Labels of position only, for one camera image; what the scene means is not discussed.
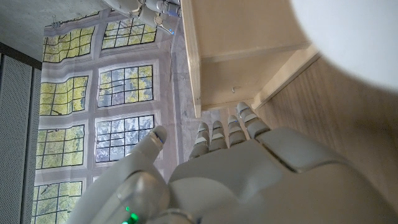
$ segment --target ceiling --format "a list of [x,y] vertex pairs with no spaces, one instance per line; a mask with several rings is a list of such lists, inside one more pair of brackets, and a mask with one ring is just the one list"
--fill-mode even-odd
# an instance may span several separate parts
[[0,42],[42,61],[44,27],[107,8],[101,0],[2,0]]

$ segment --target metal mesh panel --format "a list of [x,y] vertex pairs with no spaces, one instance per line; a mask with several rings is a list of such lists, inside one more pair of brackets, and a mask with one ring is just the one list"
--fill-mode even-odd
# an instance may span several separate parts
[[36,167],[36,142],[37,129],[39,128],[39,106],[40,106],[40,82],[42,71],[35,69],[32,81],[32,91],[30,96],[30,118],[29,133],[27,145],[27,158],[25,164],[25,185],[24,185],[24,203],[22,207],[22,222],[30,223],[32,216],[32,198],[35,184]]
[[0,223],[20,223],[32,67],[4,56],[0,86]]

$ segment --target wooden shelf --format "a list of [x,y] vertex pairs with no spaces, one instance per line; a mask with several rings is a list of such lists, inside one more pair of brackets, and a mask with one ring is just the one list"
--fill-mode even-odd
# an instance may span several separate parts
[[258,107],[318,57],[288,1],[183,0],[182,11],[197,118],[239,101]]

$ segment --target robotic finger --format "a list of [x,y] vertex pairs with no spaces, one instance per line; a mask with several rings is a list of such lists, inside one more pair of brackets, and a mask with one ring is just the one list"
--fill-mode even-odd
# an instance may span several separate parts
[[67,223],[145,223],[165,210],[170,192],[153,163],[166,138],[164,127],[154,128],[90,185]]

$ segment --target window backdrop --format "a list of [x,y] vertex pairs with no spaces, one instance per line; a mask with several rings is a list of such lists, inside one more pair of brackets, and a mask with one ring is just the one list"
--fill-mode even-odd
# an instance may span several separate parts
[[200,120],[182,22],[169,19],[176,35],[110,9],[44,29],[32,223],[65,223],[88,186],[154,126],[168,132],[154,162],[165,180],[188,158]]

